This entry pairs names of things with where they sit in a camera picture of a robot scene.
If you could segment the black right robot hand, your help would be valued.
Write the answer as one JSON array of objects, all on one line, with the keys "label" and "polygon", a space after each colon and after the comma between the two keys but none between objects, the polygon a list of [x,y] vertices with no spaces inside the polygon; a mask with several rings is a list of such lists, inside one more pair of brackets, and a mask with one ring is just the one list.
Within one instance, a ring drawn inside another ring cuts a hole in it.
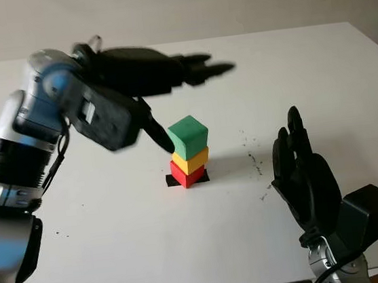
[{"label": "black right robot hand", "polygon": [[289,108],[287,118],[288,126],[279,129],[272,148],[272,185],[304,231],[299,243],[307,248],[335,230],[342,199],[326,160],[312,151],[295,106]]}]

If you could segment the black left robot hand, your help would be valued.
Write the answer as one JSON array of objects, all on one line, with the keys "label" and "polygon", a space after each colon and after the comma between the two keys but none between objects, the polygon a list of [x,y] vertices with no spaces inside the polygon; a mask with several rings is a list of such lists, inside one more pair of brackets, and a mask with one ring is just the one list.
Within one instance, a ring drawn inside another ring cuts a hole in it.
[{"label": "black left robot hand", "polygon": [[165,55],[151,48],[123,47],[99,52],[81,48],[73,53],[89,79],[127,97],[169,94],[183,84],[198,87],[235,68],[231,62],[210,64],[210,54]]}]

